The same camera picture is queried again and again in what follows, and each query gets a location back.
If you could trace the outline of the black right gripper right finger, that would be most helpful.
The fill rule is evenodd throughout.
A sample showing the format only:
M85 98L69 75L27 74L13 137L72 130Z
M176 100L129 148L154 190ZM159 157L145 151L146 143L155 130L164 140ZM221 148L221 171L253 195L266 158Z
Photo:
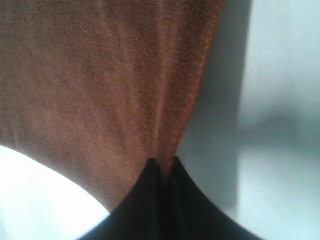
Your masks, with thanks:
M198 188L180 159L173 161L168 181L168 216L172 240L259 240Z

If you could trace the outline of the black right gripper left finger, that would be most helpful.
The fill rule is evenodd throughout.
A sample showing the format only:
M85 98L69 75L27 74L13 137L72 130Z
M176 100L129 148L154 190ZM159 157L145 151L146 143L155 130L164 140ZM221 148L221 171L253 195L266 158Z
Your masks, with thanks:
M148 159L137 182L110 215L80 240L160 240L160 169Z

